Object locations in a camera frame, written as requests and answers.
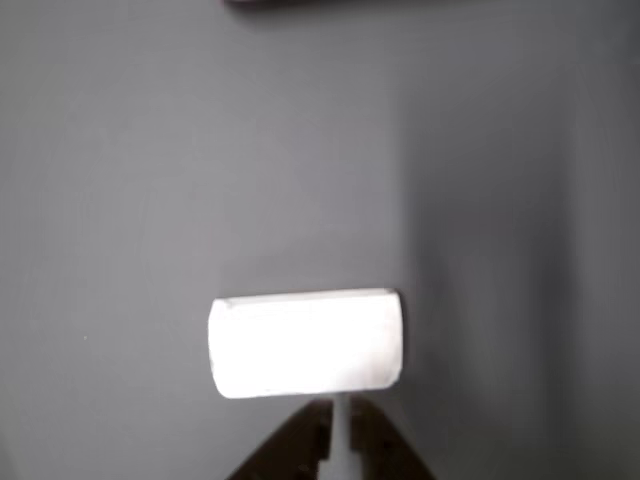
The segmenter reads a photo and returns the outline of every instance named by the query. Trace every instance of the gray background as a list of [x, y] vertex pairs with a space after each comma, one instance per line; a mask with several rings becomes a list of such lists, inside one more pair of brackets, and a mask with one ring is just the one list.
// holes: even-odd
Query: gray background
[[213, 298], [393, 286], [439, 478], [639, 478], [632, 3], [0, 1], [0, 476], [224, 479]]

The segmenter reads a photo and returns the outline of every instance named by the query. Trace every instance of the white foam block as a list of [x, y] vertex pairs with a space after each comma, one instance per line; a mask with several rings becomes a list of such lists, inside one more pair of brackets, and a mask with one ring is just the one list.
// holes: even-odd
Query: white foam block
[[216, 299], [213, 378], [227, 398], [382, 389], [402, 369], [402, 308], [386, 289]]

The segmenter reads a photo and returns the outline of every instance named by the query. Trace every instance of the gray wall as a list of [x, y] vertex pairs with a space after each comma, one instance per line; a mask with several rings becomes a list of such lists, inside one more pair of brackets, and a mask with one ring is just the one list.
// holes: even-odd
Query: gray wall
[[439, 478], [640, 477], [635, 12], [545, 5], [0, 1], [0, 476], [223, 479], [307, 399], [212, 299], [395, 286]]

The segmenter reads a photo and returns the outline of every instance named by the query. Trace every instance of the black object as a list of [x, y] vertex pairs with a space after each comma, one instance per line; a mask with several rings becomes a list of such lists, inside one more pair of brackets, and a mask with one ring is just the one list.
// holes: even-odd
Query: black object
[[[228, 480], [311, 480], [329, 458], [333, 402], [314, 400], [295, 413]], [[393, 424], [371, 401], [351, 397], [351, 449], [364, 480], [435, 480]]]

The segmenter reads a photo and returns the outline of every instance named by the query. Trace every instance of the white eraser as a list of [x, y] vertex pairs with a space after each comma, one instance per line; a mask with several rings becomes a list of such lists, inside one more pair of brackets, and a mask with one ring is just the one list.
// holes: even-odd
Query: white eraser
[[402, 307], [387, 289], [216, 299], [213, 378], [227, 398], [390, 387], [402, 370]]

